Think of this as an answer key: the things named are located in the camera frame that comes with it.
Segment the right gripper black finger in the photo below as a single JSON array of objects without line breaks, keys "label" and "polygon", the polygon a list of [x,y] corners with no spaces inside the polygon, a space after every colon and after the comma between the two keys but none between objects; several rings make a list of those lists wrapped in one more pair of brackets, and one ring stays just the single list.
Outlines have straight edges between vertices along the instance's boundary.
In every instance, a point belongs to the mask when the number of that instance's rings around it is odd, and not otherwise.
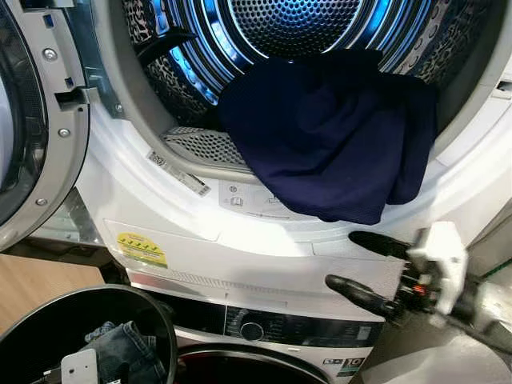
[{"label": "right gripper black finger", "polygon": [[409,253],[407,252],[412,248],[409,242],[364,230],[351,231],[351,233],[348,233],[348,239],[370,252],[401,260],[409,259]]},{"label": "right gripper black finger", "polygon": [[402,317],[402,304],[373,292],[371,288],[354,279],[327,274],[323,281],[333,292],[340,294],[362,310],[384,318],[385,321],[394,322]]}]

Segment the navy blue garment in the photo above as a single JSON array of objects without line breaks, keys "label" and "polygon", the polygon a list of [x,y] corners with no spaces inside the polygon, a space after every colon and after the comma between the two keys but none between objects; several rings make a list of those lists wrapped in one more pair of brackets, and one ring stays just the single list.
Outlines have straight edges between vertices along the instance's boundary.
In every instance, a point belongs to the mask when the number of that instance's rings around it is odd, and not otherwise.
[{"label": "navy blue garment", "polygon": [[268,58],[220,92],[217,122],[288,210],[374,226],[420,194],[439,91],[384,72],[382,58],[374,49]]}]

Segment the white plastic sheet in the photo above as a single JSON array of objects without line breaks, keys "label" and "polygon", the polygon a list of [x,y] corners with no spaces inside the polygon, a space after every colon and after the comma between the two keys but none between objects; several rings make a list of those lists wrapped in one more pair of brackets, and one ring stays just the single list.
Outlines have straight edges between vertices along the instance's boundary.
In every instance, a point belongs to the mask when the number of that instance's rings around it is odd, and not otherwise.
[{"label": "white plastic sheet", "polygon": [[386,325],[349,384],[511,384],[507,359],[455,328],[425,317]]}]

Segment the washer capacity sticker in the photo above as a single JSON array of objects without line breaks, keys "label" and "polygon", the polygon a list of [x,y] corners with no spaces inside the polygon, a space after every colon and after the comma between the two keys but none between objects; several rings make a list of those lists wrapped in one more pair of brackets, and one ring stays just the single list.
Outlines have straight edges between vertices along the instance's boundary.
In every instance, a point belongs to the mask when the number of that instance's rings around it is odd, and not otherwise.
[{"label": "washer capacity sticker", "polygon": [[355,358],[325,358],[323,369],[333,378],[347,378],[354,376],[366,361],[366,356],[355,356]]}]

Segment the black washer control dial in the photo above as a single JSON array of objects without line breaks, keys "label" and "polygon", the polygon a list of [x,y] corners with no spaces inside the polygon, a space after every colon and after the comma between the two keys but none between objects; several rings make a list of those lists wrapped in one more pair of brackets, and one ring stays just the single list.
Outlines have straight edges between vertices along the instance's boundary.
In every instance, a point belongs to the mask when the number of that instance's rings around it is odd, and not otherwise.
[{"label": "black washer control dial", "polygon": [[248,341],[262,340],[266,331],[259,322],[244,322],[238,326],[238,333]]}]

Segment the round washer door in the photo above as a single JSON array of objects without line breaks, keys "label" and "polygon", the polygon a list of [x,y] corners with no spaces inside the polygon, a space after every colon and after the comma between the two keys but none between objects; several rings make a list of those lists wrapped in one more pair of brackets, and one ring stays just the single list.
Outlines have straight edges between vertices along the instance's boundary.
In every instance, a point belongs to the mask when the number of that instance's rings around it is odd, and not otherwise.
[{"label": "round washer door", "polygon": [[252,345],[204,343],[179,348],[174,384],[332,384],[320,369]]}]

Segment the white dryer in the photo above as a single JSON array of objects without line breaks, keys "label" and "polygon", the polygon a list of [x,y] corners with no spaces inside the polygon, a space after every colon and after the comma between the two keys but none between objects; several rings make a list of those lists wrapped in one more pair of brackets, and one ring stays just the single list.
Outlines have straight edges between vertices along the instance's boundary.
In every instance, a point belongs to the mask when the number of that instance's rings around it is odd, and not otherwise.
[{"label": "white dryer", "polygon": [[[413,241],[453,221],[466,250],[500,231],[512,203],[510,0],[77,0],[99,84],[77,188],[133,286],[252,310],[374,321],[327,274],[394,295],[403,262],[349,241],[356,223],[285,208],[250,172],[203,166],[164,143],[175,127],[223,131],[224,87],[268,58],[374,49],[381,70],[439,91],[438,136],[420,194],[372,233]],[[183,28],[197,38],[142,67],[133,45]],[[201,197],[153,164],[156,151],[210,187]],[[164,249],[167,268],[125,257],[120,233]]]}]

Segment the perforated metal lint filter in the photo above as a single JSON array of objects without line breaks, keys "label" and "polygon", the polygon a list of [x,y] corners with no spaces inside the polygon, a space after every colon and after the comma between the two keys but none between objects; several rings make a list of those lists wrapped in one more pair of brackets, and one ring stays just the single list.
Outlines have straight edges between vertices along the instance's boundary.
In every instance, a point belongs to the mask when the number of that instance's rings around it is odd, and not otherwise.
[{"label": "perforated metal lint filter", "polygon": [[250,172],[240,151],[226,132],[195,127],[175,127],[163,135],[164,143],[191,162],[240,172]]}]

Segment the white barcode label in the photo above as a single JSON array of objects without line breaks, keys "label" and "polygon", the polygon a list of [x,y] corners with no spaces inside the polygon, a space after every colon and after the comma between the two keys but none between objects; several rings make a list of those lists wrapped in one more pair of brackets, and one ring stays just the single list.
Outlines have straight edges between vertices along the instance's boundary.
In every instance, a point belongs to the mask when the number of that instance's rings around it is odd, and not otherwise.
[{"label": "white barcode label", "polygon": [[195,194],[204,197],[204,195],[208,194],[211,190],[210,187],[204,182],[201,182],[197,176],[184,172],[170,165],[168,161],[166,161],[164,157],[161,157],[160,154],[157,154],[156,151],[151,150],[147,158],[152,161],[153,164],[156,164],[158,168],[164,170],[166,173],[168,173],[169,176],[175,178],[177,182],[180,182]]}]

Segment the yellow energy label sticker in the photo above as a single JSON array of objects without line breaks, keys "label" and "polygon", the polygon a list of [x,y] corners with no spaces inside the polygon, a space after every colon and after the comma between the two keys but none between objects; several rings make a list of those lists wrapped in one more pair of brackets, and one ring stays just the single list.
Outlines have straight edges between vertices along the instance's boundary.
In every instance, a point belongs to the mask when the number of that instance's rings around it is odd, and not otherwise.
[{"label": "yellow energy label sticker", "polygon": [[145,263],[148,266],[168,267],[164,249],[145,235],[120,233],[116,237],[116,242],[125,257]]}]

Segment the blue jeans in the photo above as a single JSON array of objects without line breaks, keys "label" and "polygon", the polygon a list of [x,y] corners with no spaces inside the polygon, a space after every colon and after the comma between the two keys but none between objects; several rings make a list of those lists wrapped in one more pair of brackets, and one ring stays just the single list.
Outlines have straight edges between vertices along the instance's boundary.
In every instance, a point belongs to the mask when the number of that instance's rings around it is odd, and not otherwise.
[{"label": "blue jeans", "polygon": [[157,339],[140,333],[135,322],[104,322],[84,341],[83,348],[98,356],[100,384],[166,384],[168,373],[157,356]]}]

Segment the black drum baffle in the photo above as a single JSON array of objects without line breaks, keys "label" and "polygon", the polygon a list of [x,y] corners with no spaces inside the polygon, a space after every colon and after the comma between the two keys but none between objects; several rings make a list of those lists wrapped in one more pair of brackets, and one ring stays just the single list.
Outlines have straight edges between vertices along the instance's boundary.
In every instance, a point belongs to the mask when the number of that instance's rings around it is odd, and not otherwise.
[{"label": "black drum baffle", "polygon": [[163,35],[135,43],[133,49],[139,65],[146,67],[164,54],[168,54],[169,51],[172,51],[172,48],[197,39],[197,37],[197,34],[183,28],[169,28]]}]

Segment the black laundry basket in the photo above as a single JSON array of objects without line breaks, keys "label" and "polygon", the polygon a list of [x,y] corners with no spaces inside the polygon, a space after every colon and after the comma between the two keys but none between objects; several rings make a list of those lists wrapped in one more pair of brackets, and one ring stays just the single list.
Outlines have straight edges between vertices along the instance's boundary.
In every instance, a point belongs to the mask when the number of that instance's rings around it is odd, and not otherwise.
[{"label": "black laundry basket", "polygon": [[84,336],[104,322],[132,321],[157,339],[158,358],[174,384],[177,343],[163,304],[132,286],[88,286],[41,304],[0,335],[0,384],[42,384],[63,356],[84,349]]}]

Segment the grey round dryer door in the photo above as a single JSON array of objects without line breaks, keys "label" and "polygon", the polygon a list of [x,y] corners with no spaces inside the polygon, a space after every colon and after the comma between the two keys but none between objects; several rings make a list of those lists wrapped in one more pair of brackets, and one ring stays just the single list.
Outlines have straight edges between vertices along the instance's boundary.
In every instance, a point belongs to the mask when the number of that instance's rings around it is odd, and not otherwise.
[{"label": "grey round dryer door", "polygon": [[84,163],[91,87],[72,8],[0,0],[0,252],[54,215]]}]

